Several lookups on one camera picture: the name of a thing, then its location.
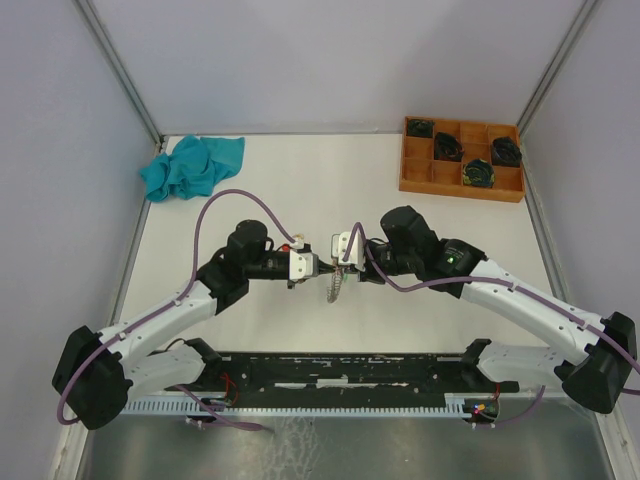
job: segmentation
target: white table surface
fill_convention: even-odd
[[[171,137],[171,151],[181,137]],[[398,191],[400,135],[252,135],[244,165],[219,192],[241,188],[258,195],[289,233],[304,233],[330,262],[331,235],[361,221],[367,235],[383,236],[380,218],[411,205],[441,237],[483,249],[514,275],[550,291],[526,203],[440,197]],[[205,198],[172,198],[149,211],[121,319],[149,308],[188,278],[194,225]],[[201,232],[200,265],[226,244],[241,220],[260,220],[276,245],[284,243],[251,200],[226,196],[209,209]],[[201,337],[217,350],[296,352],[460,352],[476,338],[543,345],[502,317],[450,295],[389,286],[343,285],[326,301],[329,276],[289,291],[285,282],[252,281],[249,294],[220,316],[180,336]],[[415,278],[398,280],[408,285]]]

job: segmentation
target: metal floor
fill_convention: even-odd
[[[504,418],[527,400],[502,400]],[[545,400],[522,423],[472,431],[428,418],[249,418],[269,432],[199,431],[175,417],[120,416],[94,432],[84,480],[613,479],[595,417]]]

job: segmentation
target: red wire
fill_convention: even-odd
[[[233,385],[233,387],[236,389],[236,394],[233,397],[233,401],[231,402],[231,406],[233,407],[236,402],[238,401],[238,397],[240,395],[240,393],[238,392],[238,386],[235,384],[235,382],[233,380],[231,380],[231,377],[229,377],[228,373],[223,373],[222,375],[220,375],[220,378],[224,379],[226,382],[226,387],[225,387],[225,392],[224,392],[224,399],[227,400],[229,398],[229,386]]]

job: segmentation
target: metal frame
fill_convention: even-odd
[[[525,107],[520,119],[518,120],[518,130],[520,131],[520,136],[524,136],[527,128],[529,128],[529,124],[531,120],[535,116],[536,112],[540,108],[543,100],[546,98],[547,93],[551,89],[553,82],[558,77],[558,74],[562,70],[562,67],[565,65],[567,59],[571,55],[573,48],[578,43],[578,40],[584,33],[585,29],[589,21],[593,18],[596,10],[602,3],[602,0],[585,0],[578,11],[578,14],[573,19],[569,30],[565,34],[564,38],[560,42],[560,45],[556,49],[551,62],[547,65],[547,69],[545,70],[540,82],[536,86],[533,91],[533,95],[529,99],[527,106]]]
[[[69,480],[78,476],[89,431],[77,423],[63,427],[58,439],[48,480]]]
[[[155,157],[164,152],[166,147],[167,141],[165,138],[163,138],[161,143],[156,144],[153,151],[153,156]],[[144,232],[144,225],[147,222],[150,207],[151,202],[149,202],[149,200],[145,198],[142,201],[142,205],[140,206],[140,213],[138,214],[138,219],[136,220],[133,236],[131,237],[129,253],[127,254],[127,260],[125,261],[122,276],[120,277],[121,281],[118,285],[118,290],[113,300],[113,305],[111,308],[112,311],[107,325],[113,325],[114,323],[116,323],[120,318],[120,314],[122,313],[122,306],[124,305],[127,289],[129,288],[129,281],[131,280],[131,274],[133,273],[136,256],[138,255],[138,248],[140,248],[140,242],[142,240],[142,232]]]
[[[620,407],[616,407],[611,415],[596,415],[596,420],[616,478],[640,479],[638,452]]]
[[[542,210],[542,204],[540,203],[540,197],[533,183],[533,177],[531,174],[531,168],[529,166],[529,159],[527,157],[526,145],[522,146],[522,166],[524,168],[524,182],[525,182],[525,201],[527,202],[527,208],[529,209],[529,216],[531,217],[531,223],[533,224],[533,231],[536,234],[536,240],[538,241],[538,247],[540,248],[540,254],[544,263],[544,268],[547,271],[547,277],[549,278],[549,284],[551,285],[551,292],[553,296],[563,302],[567,302],[573,305],[571,299],[571,292],[564,280],[562,274],[562,267],[557,254],[557,249],[551,238],[549,224],[544,216]]]
[[[73,0],[73,3],[78,9],[78,12],[80,12],[82,19],[87,24],[89,31],[95,38],[98,47],[102,50],[105,60],[113,70],[116,79],[122,86],[131,106],[140,117],[147,133],[156,144],[162,144],[162,135],[151,118],[151,114],[147,110],[147,107],[144,105],[140,94],[136,90],[133,80],[131,79],[129,72],[127,72],[122,59],[113,46],[111,37],[107,32],[105,24],[100,20],[98,11],[93,5],[93,2],[91,0]]]

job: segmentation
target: white cable tie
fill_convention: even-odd
[[[516,280],[511,280],[511,286],[508,287],[509,290],[515,292],[518,290],[518,287],[520,286],[520,280],[516,279]]]

